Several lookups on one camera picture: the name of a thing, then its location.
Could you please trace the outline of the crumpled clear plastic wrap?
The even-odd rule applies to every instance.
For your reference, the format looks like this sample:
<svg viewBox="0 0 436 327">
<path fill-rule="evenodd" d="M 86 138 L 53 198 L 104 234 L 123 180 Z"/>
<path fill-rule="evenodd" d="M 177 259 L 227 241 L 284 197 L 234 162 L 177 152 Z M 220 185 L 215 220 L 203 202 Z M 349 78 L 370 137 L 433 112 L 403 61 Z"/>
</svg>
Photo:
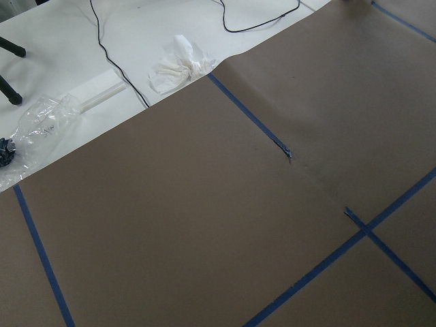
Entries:
<svg viewBox="0 0 436 327">
<path fill-rule="evenodd" d="M 14 186 L 41 168 L 80 116 L 80 104 L 70 94 L 61 99 L 41 96 L 20 117 L 12 139 L 13 161 L 1 168 L 1 191 Z"/>
</svg>

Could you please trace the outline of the folded dark blue umbrella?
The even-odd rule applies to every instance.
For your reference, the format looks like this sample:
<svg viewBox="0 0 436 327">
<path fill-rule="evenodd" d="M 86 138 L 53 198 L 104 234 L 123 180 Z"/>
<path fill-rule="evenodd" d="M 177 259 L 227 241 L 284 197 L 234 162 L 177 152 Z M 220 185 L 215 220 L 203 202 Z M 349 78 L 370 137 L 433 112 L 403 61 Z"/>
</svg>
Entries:
<svg viewBox="0 0 436 327">
<path fill-rule="evenodd" d="M 1 138 L 0 144 L 0 167 L 3 168 L 11 164 L 13 161 L 16 152 L 16 145 L 12 139 L 6 138 Z"/>
</svg>

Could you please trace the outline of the crumpled white tissue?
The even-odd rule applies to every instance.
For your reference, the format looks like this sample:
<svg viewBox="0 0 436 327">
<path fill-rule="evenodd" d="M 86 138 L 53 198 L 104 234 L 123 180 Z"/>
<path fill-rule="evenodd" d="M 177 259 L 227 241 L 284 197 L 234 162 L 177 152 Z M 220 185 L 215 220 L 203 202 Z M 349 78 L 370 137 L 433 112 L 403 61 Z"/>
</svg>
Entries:
<svg viewBox="0 0 436 327">
<path fill-rule="evenodd" d="M 149 74 L 150 86 L 158 94 L 173 92 L 198 80 L 217 64 L 216 59 L 210 58 L 184 35 L 175 35 L 167 50 Z"/>
</svg>

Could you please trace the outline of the white plastic strip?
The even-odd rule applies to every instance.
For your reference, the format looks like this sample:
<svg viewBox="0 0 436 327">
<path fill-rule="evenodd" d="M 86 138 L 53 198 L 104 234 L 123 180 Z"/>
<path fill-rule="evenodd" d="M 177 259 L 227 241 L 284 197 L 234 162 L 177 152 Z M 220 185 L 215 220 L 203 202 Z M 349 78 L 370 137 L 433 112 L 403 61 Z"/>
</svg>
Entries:
<svg viewBox="0 0 436 327">
<path fill-rule="evenodd" d="M 68 91 L 68 93 L 78 100 L 80 112 L 84 113 L 126 88 L 126 82 L 113 69 L 109 69 Z"/>
</svg>

